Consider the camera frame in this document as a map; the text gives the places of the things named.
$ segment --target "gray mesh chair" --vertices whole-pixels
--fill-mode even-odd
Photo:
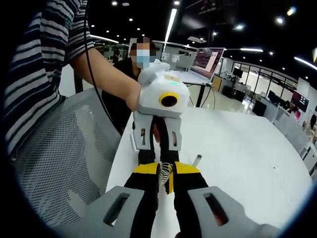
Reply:
[[[120,135],[94,89],[65,100],[19,149],[16,175],[49,226],[79,220],[106,190]]]

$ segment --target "white table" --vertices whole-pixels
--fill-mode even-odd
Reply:
[[[132,117],[128,122],[106,190],[124,185],[137,167],[137,152],[130,142]],[[218,186],[240,202],[246,215],[259,224],[282,228],[311,186],[307,169],[293,146],[266,118],[187,108],[182,115],[180,161],[198,164],[209,186]],[[159,158],[159,147],[156,144]],[[152,237],[175,237],[179,232],[174,194],[161,187]]]
[[[171,70],[171,72],[185,84],[200,86],[200,91],[199,91],[199,95],[198,95],[198,99],[196,103],[196,108],[199,108],[200,103],[202,102],[202,99],[203,99],[205,87],[206,86],[211,87],[212,85],[210,80],[192,71],[182,72],[182,71]]]

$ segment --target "glass wall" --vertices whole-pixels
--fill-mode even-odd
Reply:
[[[266,95],[267,94],[267,89],[269,87],[269,82],[272,76],[272,72],[267,71],[265,69],[260,69],[260,76],[259,76],[259,81],[257,84],[257,87],[255,89],[256,94],[261,94]]]
[[[237,68],[237,69],[240,69],[241,64],[240,64],[240,63],[234,63],[234,64],[233,64],[233,67],[234,67],[234,68]]]
[[[242,77],[240,78],[239,83],[243,83],[243,84],[247,83],[249,69],[250,69],[250,66],[246,64],[241,65],[240,70],[242,70]]]
[[[276,73],[273,73],[268,91],[272,91],[278,97],[281,97],[284,83],[285,83],[285,77],[282,77]]]
[[[258,79],[261,79],[262,77],[259,75],[260,68],[251,66],[249,75],[247,77],[246,85],[250,86],[251,92],[254,92],[258,83]]]
[[[239,83],[248,85],[255,94],[265,96],[272,91],[284,101],[290,101],[297,88],[297,82],[266,69],[237,62],[233,63],[234,68],[243,71]]]

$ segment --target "person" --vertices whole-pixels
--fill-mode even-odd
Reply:
[[[58,92],[64,65],[69,63],[92,84],[86,45],[97,87],[121,98],[130,110],[137,109],[141,85],[94,48],[88,23],[84,25],[86,6],[87,0],[49,0],[33,6],[32,13],[22,13],[29,20],[18,24],[23,33],[15,35],[19,37],[13,40],[13,57],[7,55],[9,71],[4,79],[2,127],[9,157],[65,100]]]
[[[313,114],[310,123],[307,123],[306,121],[303,122],[303,131],[306,133],[310,143],[317,139],[316,121],[317,117]]]
[[[114,50],[113,50],[113,63],[118,63],[119,61],[119,57],[120,57],[120,51],[117,47],[114,47]]]
[[[317,117],[314,114],[312,115],[310,123],[307,123],[306,121],[303,122],[302,128],[307,136],[308,142],[301,153],[302,158],[304,158],[305,155],[310,151],[311,143],[317,139],[316,121]]]
[[[290,104],[290,102],[287,100],[286,102],[285,102],[285,105],[284,105],[284,107],[283,107],[285,110],[289,110],[290,108],[291,108],[291,104]]]
[[[141,72],[141,68],[143,67],[141,62],[143,58],[140,56],[138,57],[138,53],[143,50],[149,50],[152,56],[156,55],[155,44],[149,38],[141,37],[137,39],[136,43],[131,45],[131,57],[119,61],[113,66],[127,76],[133,78],[135,81],[138,81],[138,76]],[[102,99],[113,121],[113,125],[118,132],[122,134],[129,120],[131,109],[126,106],[124,100],[108,92],[102,92]]]

